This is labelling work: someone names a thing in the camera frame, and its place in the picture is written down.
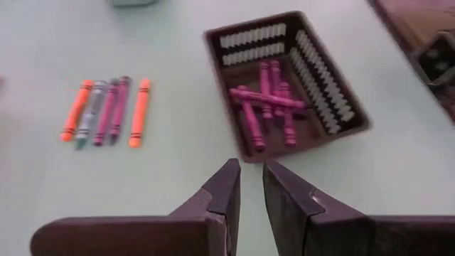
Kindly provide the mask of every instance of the box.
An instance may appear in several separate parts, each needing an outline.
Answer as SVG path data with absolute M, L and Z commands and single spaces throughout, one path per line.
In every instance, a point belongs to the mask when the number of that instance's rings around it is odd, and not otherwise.
M 205 39 L 246 162 L 305 151 L 369 127 L 365 111 L 301 12 L 217 28 L 207 31 Z M 230 89 L 245 85 L 260 92 L 259 64 L 270 60 L 280 62 L 282 80 L 289 83 L 291 97 L 305 101 L 309 108 L 294 113 L 297 145 L 288 147 L 279 118 L 264 120 L 262 104 L 253 102 L 266 144 L 265 150 L 258 152 L 250 139 L 242 105 L 230 96 Z

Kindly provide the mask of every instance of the table surface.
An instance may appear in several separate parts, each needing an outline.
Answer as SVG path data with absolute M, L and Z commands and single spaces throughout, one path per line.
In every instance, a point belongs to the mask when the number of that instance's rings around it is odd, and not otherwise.
M 306 13 L 373 121 L 367 132 L 280 158 L 368 214 L 455 214 L 455 133 L 366 1 L 0 1 L 0 255 L 28 254 L 33 232 L 67 216 L 166 215 L 239 157 L 204 31 Z M 146 139 L 75 151 L 58 135 L 81 80 L 154 81 Z M 242 164 L 238 255 L 277 255 L 262 166 Z

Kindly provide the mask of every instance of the pink crayon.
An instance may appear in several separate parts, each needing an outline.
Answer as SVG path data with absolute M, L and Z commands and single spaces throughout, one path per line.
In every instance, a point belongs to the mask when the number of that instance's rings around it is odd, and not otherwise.
M 125 112 L 125 107 L 127 105 L 128 87 L 129 87 L 130 83 L 131 83 L 131 78 L 129 78 L 129 77 L 123 76 L 120 78 L 119 86 L 118 86 L 119 97 L 117 100 L 117 104 L 115 105 L 115 108 L 114 108 L 112 124 L 111 124 L 111 128 L 109 131 L 109 137 L 111 140 L 111 144 L 114 144 L 120 135 L 120 129 L 121 129 L 122 123 L 123 123 L 123 115 Z
M 240 90 L 232 88 L 229 90 L 229 93 L 233 97 L 239 97 L 242 100 L 254 100 L 262 103 L 268 103 L 271 105 L 276 105 L 280 107 L 290 107 L 303 109 L 305 108 L 305 103 L 301 100 L 291 100 L 283 97 L 277 97 L 272 95 L 263 95 L 262 93 L 250 92 L 248 90 Z
M 244 85 L 239 86 L 239 90 L 246 90 L 247 87 Z M 264 137 L 262 136 L 259 122 L 256 119 L 256 115 L 251 107 L 251 103 L 248 100 L 242 100 L 243 111 L 247 120 L 248 128 L 251 133 L 251 140 L 255 145 L 256 151 L 263 151 L 265 149 Z
M 270 61 L 270 64 L 272 64 L 272 94 L 274 96 L 279 97 L 281 95 L 280 90 L 281 90 L 281 70 L 279 69 L 279 61 L 278 60 L 272 60 Z M 281 107 L 276 107 L 275 108 L 275 115 L 276 116 L 282 116 L 283 115 L 283 109 Z
M 270 95 L 269 64 L 261 63 L 260 67 L 261 92 L 263 95 Z M 273 118 L 272 108 L 270 107 L 270 105 L 264 104 L 264 106 L 262 107 L 262 116 L 265 119 Z
M 97 133 L 93 137 L 93 144 L 95 146 L 102 146 L 102 143 L 105 140 L 105 133 L 107 131 L 107 127 L 109 126 L 109 119 L 111 118 L 112 110 L 114 109 L 115 102 L 117 100 L 118 84 L 119 81 L 117 79 L 112 79 L 109 84 L 105 105 L 103 106 L 100 121 L 98 122 Z
M 284 98 L 291 97 L 291 91 L 287 82 L 282 82 L 280 87 L 281 96 Z M 296 146 L 296 130 L 294 128 L 293 114 L 290 108 L 284 108 L 284 144 L 286 146 Z

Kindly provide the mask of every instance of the basket slot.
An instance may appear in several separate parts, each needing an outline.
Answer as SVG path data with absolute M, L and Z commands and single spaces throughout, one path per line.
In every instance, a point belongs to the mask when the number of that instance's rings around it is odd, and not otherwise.
M 291 61 L 326 131 L 337 134 L 350 129 L 356 113 L 338 76 L 304 30 L 298 31 L 295 40 L 297 47 L 291 49 Z
M 284 43 L 273 43 L 267 46 L 251 48 L 223 56 L 223 65 L 230 66 L 238 63 L 246 63 L 260 58 L 279 55 L 284 53 Z
M 221 48 L 234 48 L 264 39 L 286 35 L 286 24 L 277 23 L 220 37 Z

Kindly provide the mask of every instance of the crayon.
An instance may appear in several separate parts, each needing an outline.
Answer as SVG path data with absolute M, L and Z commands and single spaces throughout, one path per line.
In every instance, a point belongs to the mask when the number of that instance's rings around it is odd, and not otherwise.
M 76 100 L 74 101 L 70 114 L 68 115 L 65 126 L 63 126 L 63 132 L 60 134 L 60 138 L 64 142 L 69 142 L 73 139 L 74 132 L 76 130 L 77 121 L 79 116 L 84 110 L 85 103 L 87 102 L 90 91 L 93 87 L 92 80 L 84 80 L 80 86 L 79 92 L 77 93 Z
M 246 90 L 247 87 L 241 85 L 238 87 L 239 90 Z M 265 149 L 264 137 L 262 136 L 259 122 L 256 119 L 255 112 L 251 107 L 251 103 L 248 100 L 242 100 L 243 112 L 245 113 L 245 119 L 247 120 L 248 128 L 250 129 L 251 140 L 255 146 L 256 151 L 263 151 Z
M 302 102 L 301 100 L 285 99 L 283 97 L 277 97 L 273 95 L 263 95 L 262 93 L 250 92 L 247 90 L 239 90 L 236 88 L 231 88 L 229 92 L 231 96 L 239 97 L 242 100 L 254 100 L 280 107 L 290 107 L 297 109 L 305 108 L 305 103 Z
M 281 90 L 281 70 L 279 69 L 279 61 L 278 60 L 272 60 L 270 62 L 272 65 L 272 94 L 274 96 L 279 97 L 281 95 L 280 90 Z M 282 116 L 283 115 L 283 109 L 281 107 L 275 107 L 275 115 L 276 116 Z
M 115 144 L 117 138 L 120 135 L 120 129 L 123 123 L 123 115 L 125 112 L 125 107 L 127 106 L 128 100 L 128 88 L 131 83 L 131 78 L 123 76 L 120 78 L 119 82 L 119 97 L 117 104 L 114 108 L 114 116 L 112 117 L 111 128 L 109 131 L 109 136 L 111 144 Z
M 129 146 L 137 148 L 141 146 L 142 132 L 144 128 L 145 114 L 150 94 L 150 80 L 143 79 L 137 93 L 136 107 L 134 108 L 133 124 L 131 136 L 129 137 Z
M 291 91 L 289 88 L 289 84 L 287 82 L 282 82 L 281 87 L 281 96 L 284 98 L 289 99 L 291 97 Z M 292 109 L 286 107 L 283 109 L 284 115 L 284 144 L 286 146 L 296 146 L 297 145 L 297 138 L 296 138 L 296 130 L 294 128 L 294 120 L 293 120 L 293 113 Z
M 109 126 L 109 120 L 111 118 L 112 111 L 114 110 L 115 102 L 117 101 L 118 85 L 118 79 L 115 78 L 110 81 L 105 104 L 102 108 L 100 120 L 98 122 L 97 133 L 93 137 L 93 144 L 95 146 L 102 146 L 103 141 L 105 140 L 105 134 Z
M 76 131 L 76 149 L 84 147 L 88 140 L 90 130 L 96 125 L 97 115 L 101 109 L 102 101 L 105 98 L 107 83 L 96 81 L 93 87 L 89 102 L 82 114 L 79 127 Z
M 260 67 L 261 92 L 263 95 L 270 95 L 269 64 L 263 62 L 260 64 Z M 267 103 L 264 103 L 262 106 L 262 116 L 265 119 L 273 118 L 272 108 Z

